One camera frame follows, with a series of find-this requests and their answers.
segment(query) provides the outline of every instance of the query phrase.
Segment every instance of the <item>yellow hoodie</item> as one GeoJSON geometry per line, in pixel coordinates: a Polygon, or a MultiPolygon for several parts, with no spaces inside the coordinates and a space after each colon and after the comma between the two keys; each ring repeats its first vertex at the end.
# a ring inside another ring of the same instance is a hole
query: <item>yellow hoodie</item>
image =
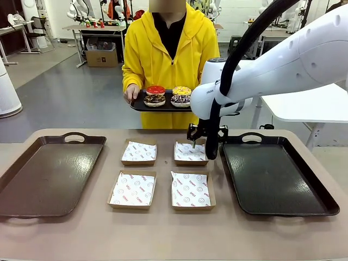
{"type": "MultiPolygon", "coordinates": [[[[202,12],[186,4],[187,16],[174,60],[161,42],[151,13],[146,12],[134,21],[126,35],[123,91],[130,84],[141,89],[160,85],[166,89],[176,86],[196,88],[204,64],[220,57],[213,23],[202,12]]],[[[141,113],[146,129],[186,129],[197,123],[193,113],[141,113]]]]}

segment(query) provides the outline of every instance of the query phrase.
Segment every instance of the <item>black tray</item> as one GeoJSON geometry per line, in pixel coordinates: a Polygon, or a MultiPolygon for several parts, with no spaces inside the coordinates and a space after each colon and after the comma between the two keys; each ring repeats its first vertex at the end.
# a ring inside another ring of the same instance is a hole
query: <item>black tray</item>
{"type": "Polygon", "coordinates": [[[220,152],[245,212],[272,216],[339,213],[336,201],[288,139],[258,133],[229,136],[220,152]],[[244,142],[250,135],[260,137],[261,142],[244,142]]]}
{"type": "Polygon", "coordinates": [[[145,105],[144,98],[146,97],[146,91],[141,90],[139,92],[138,98],[130,103],[130,107],[137,111],[152,111],[156,113],[184,113],[191,112],[191,107],[187,108],[177,108],[170,103],[170,99],[173,96],[171,90],[165,92],[165,104],[161,107],[151,108],[145,105]]]}
{"type": "Polygon", "coordinates": [[[0,216],[29,219],[72,212],[105,141],[78,132],[39,137],[0,178],[0,216]],[[84,140],[66,141],[69,136],[84,140]]]}

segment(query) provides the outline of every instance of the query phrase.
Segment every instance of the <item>donut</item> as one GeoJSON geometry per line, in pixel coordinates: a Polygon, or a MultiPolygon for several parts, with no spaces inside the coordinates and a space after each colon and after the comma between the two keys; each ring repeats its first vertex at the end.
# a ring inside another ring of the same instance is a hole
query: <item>donut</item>
{"type": "Polygon", "coordinates": [[[160,94],[148,95],[144,98],[144,103],[149,107],[160,107],[165,104],[165,97],[160,94]]]}
{"type": "Polygon", "coordinates": [[[171,100],[171,104],[179,108],[190,107],[190,96],[189,95],[174,95],[171,100]]]}
{"type": "Polygon", "coordinates": [[[147,95],[164,95],[165,89],[162,86],[150,86],[149,88],[146,88],[146,94],[147,95]]]}
{"type": "Polygon", "coordinates": [[[192,91],[187,87],[175,87],[173,89],[173,95],[191,95],[192,91]]]}

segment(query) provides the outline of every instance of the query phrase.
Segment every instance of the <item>yellow glazed donut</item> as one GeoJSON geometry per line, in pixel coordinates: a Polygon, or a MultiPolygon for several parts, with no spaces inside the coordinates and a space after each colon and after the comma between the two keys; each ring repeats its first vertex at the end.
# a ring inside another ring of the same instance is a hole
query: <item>yellow glazed donut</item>
{"type": "Polygon", "coordinates": [[[173,89],[173,95],[191,95],[191,89],[187,87],[175,87],[173,89]]]}

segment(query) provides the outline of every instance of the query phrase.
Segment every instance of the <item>black shirt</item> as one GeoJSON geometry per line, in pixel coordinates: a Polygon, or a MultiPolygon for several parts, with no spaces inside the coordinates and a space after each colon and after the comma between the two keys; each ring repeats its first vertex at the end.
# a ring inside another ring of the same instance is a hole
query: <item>black shirt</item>
{"type": "Polygon", "coordinates": [[[337,4],[333,4],[329,9],[327,9],[326,13],[336,9],[336,8],[339,8],[340,6],[342,5],[341,2],[337,3],[337,4]]]}
{"type": "Polygon", "coordinates": [[[181,33],[184,29],[186,20],[185,16],[175,23],[172,23],[168,29],[166,22],[162,19],[159,13],[152,13],[154,26],[156,27],[162,44],[167,49],[170,57],[174,60],[176,51],[181,37],[181,33]]]}

